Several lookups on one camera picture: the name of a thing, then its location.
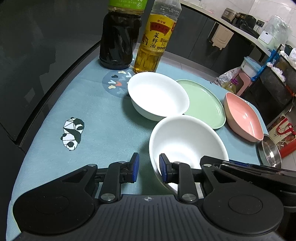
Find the beige hanging bin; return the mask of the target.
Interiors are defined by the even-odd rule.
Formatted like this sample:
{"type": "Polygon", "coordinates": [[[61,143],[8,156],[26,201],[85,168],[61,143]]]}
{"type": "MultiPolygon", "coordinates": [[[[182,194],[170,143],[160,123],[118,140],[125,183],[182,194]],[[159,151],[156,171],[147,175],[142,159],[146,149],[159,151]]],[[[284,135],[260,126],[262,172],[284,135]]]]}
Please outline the beige hanging bin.
{"type": "Polygon", "coordinates": [[[212,37],[212,46],[218,47],[220,50],[225,48],[233,36],[233,32],[223,25],[219,24],[215,34],[212,37]]]}

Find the rice cooker on counter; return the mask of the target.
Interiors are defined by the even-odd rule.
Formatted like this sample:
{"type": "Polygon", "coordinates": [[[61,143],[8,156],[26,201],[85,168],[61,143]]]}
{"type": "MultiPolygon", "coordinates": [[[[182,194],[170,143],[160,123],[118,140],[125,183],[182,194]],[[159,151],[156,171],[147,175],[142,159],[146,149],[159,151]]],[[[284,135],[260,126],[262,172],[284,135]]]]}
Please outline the rice cooker on counter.
{"type": "Polygon", "coordinates": [[[230,9],[226,8],[221,16],[221,18],[229,23],[233,23],[235,17],[236,17],[237,12],[230,9]]]}

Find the red white gift bag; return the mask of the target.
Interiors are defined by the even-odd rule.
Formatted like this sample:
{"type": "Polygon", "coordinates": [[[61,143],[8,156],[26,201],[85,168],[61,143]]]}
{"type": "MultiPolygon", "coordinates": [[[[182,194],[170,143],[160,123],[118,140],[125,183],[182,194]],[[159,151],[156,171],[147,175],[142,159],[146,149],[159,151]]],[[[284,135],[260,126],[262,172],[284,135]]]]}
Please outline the red white gift bag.
{"type": "Polygon", "coordinates": [[[267,130],[282,158],[295,151],[295,126],[284,114],[280,115],[267,130]]]}

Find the pink square bowl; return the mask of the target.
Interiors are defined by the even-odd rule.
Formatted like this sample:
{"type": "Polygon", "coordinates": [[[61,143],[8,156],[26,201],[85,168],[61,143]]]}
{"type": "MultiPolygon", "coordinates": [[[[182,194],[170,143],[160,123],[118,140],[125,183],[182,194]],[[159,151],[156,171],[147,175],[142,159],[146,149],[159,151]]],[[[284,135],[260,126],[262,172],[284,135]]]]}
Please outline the pink square bowl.
{"type": "Polygon", "coordinates": [[[236,134],[253,143],[263,140],[264,133],[259,118],[246,101],[227,92],[224,109],[227,123],[236,134]]]}

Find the pink plastic stool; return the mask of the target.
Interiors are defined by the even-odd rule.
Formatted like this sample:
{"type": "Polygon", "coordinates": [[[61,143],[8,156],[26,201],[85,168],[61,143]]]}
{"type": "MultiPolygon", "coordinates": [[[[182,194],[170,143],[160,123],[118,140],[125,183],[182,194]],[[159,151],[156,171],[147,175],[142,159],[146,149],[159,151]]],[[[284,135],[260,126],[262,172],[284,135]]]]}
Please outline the pink plastic stool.
{"type": "Polygon", "coordinates": [[[252,85],[251,79],[242,70],[238,71],[235,80],[238,83],[236,87],[237,96],[241,96],[245,92],[245,90],[247,90],[247,88],[250,87],[250,85],[252,85]]]}

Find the white bowl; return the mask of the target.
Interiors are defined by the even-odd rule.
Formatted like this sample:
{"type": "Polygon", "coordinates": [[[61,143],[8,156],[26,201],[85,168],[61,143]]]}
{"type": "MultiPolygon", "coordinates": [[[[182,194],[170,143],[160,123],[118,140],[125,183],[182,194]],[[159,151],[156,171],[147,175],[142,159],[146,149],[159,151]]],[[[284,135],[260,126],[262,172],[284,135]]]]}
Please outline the white bowl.
{"type": "Polygon", "coordinates": [[[184,88],[163,74],[138,73],[130,78],[127,89],[135,110],[151,121],[182,115],[190,106],[184,88]]]}
{"type": "Polygon", "coordinates": [[[172,162],[188,164],[200,169],[203,156],[229,161],[224,143],[205,122],[188,115],[164,118],[153,128],[149,139],[149,158],[154,173],[164,187],[177,193],[177,184],[162,182],[159,156],[164,153],[172,162]]]}

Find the white container blue lid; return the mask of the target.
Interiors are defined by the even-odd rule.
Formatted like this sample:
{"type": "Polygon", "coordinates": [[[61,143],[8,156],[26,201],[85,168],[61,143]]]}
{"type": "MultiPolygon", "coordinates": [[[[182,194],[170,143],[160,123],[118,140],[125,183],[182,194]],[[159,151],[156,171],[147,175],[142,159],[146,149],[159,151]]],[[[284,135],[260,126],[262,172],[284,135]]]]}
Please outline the white container blue lid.
{"type": "Polygon", "coordinates": [[[255,60],[251,57],[244,57],[244,60],[241,64],[241,70],[249,77],[253,78],[257,75],[259,70],[261,69],[261,65],[259,65],[255,60]]]}

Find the dark vinegar bottle green label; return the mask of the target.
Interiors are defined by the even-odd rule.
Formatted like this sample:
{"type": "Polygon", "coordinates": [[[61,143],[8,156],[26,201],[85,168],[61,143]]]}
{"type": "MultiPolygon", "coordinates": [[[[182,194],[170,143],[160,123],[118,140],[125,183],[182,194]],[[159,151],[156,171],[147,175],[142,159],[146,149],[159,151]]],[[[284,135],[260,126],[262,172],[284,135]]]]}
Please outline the dark vinegar bottle green label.
{"type": "Polygon", "coordinates": [[[141,15],[147,1],[109,1],[108,13],[103,20],[99,59],[103,67],[113,70],[128,68],[133,58],[141,15]]]}

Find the white appliance on counter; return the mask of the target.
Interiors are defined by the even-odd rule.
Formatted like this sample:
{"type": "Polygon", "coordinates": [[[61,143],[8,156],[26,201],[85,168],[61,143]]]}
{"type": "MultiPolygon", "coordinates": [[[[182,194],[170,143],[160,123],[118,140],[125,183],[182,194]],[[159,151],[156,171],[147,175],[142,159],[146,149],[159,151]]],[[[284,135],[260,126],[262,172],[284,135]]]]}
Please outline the white appliance on counter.
{"type": "Polygon", "coordinates": [[[280,44],[285,45],[292,29],[281,17],[274,15],[266,23],[258,41],[269,51],[276,50],[280,44]]]}

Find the green plate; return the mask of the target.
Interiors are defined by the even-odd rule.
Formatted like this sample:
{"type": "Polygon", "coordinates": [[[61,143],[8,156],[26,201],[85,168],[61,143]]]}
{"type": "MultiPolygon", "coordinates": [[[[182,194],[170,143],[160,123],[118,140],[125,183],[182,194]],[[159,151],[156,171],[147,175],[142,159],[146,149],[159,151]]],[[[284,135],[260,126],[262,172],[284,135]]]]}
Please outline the green plate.
{"type": "Polygon", "coordinates": [[[187,92],[190,106],[185,115],[195,117],[212,129],[217,130],[224,126],[226,115],[220,100],[206,87],[192,80],[177,80],[187,92]]]}

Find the stainless steel bowl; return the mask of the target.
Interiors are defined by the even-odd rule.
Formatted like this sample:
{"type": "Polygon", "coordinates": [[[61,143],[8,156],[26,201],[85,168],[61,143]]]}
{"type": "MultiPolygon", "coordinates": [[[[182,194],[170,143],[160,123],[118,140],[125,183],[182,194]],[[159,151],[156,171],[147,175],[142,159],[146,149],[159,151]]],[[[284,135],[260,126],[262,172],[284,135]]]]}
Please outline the stainless steel bowl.
{"type": "Polygon", "coordinates": [[[256,143],[256,152],[261,165],[281,168],[280,151],[269,135],[264,134],[263,139],[256,143]]]}

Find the large oil jug purple cap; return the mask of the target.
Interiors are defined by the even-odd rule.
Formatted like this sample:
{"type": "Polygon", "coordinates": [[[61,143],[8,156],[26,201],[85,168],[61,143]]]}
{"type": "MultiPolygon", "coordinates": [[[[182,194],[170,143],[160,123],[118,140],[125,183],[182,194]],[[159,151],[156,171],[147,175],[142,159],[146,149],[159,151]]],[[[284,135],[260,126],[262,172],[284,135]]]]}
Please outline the large oil jug purple cap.
{"type": "Polygon", "coordinates": [[[236,79],[231,79],[230,81],[222,84],[222,88],[224,88],[225,90],[228,90],[229,92],[232,92],[233,94],[237,93],[237,86],[238,86],[238,81],[236,79]]]}

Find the black storage rack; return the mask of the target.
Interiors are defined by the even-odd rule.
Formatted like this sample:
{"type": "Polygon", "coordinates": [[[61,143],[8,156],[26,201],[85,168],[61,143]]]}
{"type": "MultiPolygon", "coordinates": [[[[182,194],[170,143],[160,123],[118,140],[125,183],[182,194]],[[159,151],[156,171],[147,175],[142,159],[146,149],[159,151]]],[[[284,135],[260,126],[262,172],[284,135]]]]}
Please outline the black storage rack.
{"type": "Polygon", "coordinates": [[[266,126],[287,108],[295,109],[295,68],[278,53],[270,63],[282,71],[285,81],[271,67],[264,66],[251,87],[242,95],[243,99],[257,108],[266,126]]]}

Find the yellow oil bottle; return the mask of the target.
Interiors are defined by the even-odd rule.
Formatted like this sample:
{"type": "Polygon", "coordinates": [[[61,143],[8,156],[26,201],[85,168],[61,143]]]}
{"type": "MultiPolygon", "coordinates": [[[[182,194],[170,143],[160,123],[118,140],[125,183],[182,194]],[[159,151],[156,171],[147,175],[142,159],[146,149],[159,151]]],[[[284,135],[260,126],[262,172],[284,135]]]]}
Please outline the yellow oil bottle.
{"type": "Polygon", "coordinates": [[[156,71],[181,11],[178,0],[154,1],[134,61],[135,73],[156,71]]]}

